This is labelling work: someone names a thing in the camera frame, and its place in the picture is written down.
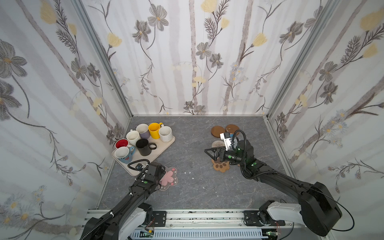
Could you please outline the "woven multicolour round coaster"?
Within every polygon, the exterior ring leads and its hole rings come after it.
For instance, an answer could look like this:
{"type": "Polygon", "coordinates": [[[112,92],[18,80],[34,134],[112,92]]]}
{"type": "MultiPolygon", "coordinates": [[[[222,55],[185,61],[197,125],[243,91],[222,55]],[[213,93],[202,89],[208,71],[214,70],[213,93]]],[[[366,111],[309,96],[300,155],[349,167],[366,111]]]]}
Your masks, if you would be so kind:
{"type": "Polygon", "coordinates": [[[211,145],[212,148],[221,148],[225,147],[225,143],[223,141],[214,141],[211,145]]]}

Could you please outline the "brown paw coaster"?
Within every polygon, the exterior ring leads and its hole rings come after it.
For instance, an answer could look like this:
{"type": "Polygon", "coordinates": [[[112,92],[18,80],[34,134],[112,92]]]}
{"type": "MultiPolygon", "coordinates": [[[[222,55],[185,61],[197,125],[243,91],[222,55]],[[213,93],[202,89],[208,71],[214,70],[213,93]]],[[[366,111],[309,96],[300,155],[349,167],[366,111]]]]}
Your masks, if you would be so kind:
{"type": "Polygon", "coordinates": [[[230,169],[230,165],[229,165],[228,161],[221,162],[221,161],[211,160],[211,162],[213,164],[214,170],[219,171],[221,173],[225,173],[226,171],[228,171],[230,169]]]}

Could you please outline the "pink flower coaster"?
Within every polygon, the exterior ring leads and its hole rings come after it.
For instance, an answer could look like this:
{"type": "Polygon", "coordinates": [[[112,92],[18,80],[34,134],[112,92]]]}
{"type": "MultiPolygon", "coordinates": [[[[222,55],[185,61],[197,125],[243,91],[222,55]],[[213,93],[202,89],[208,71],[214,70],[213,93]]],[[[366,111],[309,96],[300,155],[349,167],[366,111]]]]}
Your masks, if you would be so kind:
{"type": "Polygon", "coordinates": [[[160,184],[160,191],[166,191],[170,187],[174,187],[178,184],[179,180],[177,177],[178,170],[174,167],[166,167],[166,173],[162,177],[160,184]]]}

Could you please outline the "brown cork round coaster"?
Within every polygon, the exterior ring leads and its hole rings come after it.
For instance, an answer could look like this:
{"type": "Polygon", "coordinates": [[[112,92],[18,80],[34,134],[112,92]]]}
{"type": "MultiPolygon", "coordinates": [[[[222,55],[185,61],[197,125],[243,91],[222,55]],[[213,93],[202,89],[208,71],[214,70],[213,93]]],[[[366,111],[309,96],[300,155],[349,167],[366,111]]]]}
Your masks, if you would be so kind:
{"type": "Polygon", "coordinates": [[[215,137],[215,138],[220,138],[220,135],[225,133],[226,130],[225,128],[221,127],[221,126],[214,126],[212,127],[211,129],[211,134],[215,137]]]}

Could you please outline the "beige serving tray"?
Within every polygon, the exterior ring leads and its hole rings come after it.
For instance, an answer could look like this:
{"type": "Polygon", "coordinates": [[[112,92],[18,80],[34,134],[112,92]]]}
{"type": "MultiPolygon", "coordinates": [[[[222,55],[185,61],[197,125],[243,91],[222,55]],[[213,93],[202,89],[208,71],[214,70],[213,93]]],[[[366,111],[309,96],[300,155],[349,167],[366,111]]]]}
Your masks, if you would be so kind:
{"type": "Polygon", "coordinates": [[[115,152],[117,149],[113,150],[111,155],[113,157],[113,159],[119,164],[121,165],[131,176],[137,176],[140,171],[138,171],[136,169],[136,166],[138,163],[135,163],[133,165],[131,165],[132,168],[134,168],[134,170],[130,169],[128,167],[128,164],[131,163],[132,161],[137,161],[137,160],[140,160],[140,159],[148,159],[150,162],[153,162],[155,161],[167,148],[169,148],[174,142],[175,142],[176,138],[175,136],[173,136],[173,138],[171,139],[171,141],[169,142],[162,142],[161,139],[157,139],[157,140],[154,140],[152,137],[149,138],[149,142],[150,143],[156,143],[157,144],[157,148],[155,150],[152,150],[151,154],[148,155],[148,156],[141,156],[140,153],[138,151],[136,151],[134,154],[133,154],[133,157],[131,159],[128,160],[127,163],[123,163],[121,162],[116,156],[115,156],[115,152]]]}

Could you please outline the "dark brown glossy coaster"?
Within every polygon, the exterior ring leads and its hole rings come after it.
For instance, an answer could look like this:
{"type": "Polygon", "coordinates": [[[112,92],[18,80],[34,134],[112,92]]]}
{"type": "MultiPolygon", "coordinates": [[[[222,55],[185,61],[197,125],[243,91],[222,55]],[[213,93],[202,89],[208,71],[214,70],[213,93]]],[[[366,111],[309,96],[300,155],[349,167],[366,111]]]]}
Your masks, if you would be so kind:
{"type": "Polygon", "coordinates": [[[240,128],[237,125],[229,124],[225,127],[226,132],[230,134],[234,134],[235,131],[239,130],[240,128]]]}

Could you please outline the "black ceramic mug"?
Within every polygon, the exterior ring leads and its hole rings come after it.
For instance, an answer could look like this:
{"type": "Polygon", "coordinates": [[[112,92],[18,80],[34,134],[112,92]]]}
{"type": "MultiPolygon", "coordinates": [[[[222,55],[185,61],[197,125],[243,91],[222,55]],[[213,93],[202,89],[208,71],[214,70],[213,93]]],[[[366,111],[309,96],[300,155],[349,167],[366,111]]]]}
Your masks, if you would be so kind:
{"type": "Polygon", "coordinates": [[[156,143],[150,143],[147,139],[140,139],[136,143],[136,148],[141,156],[149,156],[152,150],[157,149],[156,143]]]}

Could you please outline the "white mug blue handle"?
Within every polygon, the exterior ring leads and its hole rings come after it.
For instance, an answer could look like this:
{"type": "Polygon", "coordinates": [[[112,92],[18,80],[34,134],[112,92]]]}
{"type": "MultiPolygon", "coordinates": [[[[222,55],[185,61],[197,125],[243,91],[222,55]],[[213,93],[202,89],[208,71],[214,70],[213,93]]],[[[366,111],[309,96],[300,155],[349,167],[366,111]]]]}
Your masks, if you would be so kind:
{"type": "Polygon", "coordinates": [[[116,149],[114,157],[123,164],[129,164],[132,161],[135,151],[136,147],[134,146],[120,147],[116,149]]]}

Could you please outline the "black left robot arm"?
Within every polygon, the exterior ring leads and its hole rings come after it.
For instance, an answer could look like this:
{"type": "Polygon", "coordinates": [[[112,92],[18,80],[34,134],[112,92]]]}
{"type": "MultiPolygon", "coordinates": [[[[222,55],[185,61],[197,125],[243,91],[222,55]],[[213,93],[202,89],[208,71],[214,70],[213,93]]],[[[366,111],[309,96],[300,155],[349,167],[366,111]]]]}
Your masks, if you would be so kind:
{"type": "Polygon", "coordinates": [[[154,193],[166,173],[159,163],[150,163],[130,186],[130,192],[112,210],[100,218],[91,218],[85,225],[82,240],[117,240],[123,223],[154,193]]]}

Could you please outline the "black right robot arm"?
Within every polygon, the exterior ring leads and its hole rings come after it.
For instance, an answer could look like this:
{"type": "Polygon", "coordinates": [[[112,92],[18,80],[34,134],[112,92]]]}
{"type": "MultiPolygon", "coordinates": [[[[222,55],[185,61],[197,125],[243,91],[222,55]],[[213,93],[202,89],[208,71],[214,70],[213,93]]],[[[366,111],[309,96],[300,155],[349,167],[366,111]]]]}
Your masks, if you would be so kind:
{"type": "Polygon", "coordinates": [[[254,148],[249,141],[239,141],[238,146],[205,149],[204,152],[215,161],[240,165],[246,179],[267,184],[297,200],[301,206],[299,219],[313,233],[325,237],[342,217],[328,188],[322,183],[310,184],[289,177],[254,156],[254,148]]]}

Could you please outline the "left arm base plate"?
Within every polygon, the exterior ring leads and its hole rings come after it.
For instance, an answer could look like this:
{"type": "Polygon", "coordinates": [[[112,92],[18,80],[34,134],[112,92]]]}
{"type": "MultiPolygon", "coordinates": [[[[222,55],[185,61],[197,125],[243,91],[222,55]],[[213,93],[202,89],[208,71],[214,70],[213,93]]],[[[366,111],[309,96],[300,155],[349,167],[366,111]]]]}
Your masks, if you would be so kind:
{"type": "Polygon", "coordinates": [[[167,219],[166,211],[149,211],[143,225],[148,228],[165,227],[167,219]]]}

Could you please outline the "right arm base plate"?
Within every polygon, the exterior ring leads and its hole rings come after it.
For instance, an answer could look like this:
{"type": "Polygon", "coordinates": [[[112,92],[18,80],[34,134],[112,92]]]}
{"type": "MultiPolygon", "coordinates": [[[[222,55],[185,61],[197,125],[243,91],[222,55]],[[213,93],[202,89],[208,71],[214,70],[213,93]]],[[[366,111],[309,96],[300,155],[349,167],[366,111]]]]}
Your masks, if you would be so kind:
{"type": "Polygon", "coordinates": [[[266,211],[244,211],[244,224],[248,227],[285,226],[285,221],[276,221],[266,211]]]}

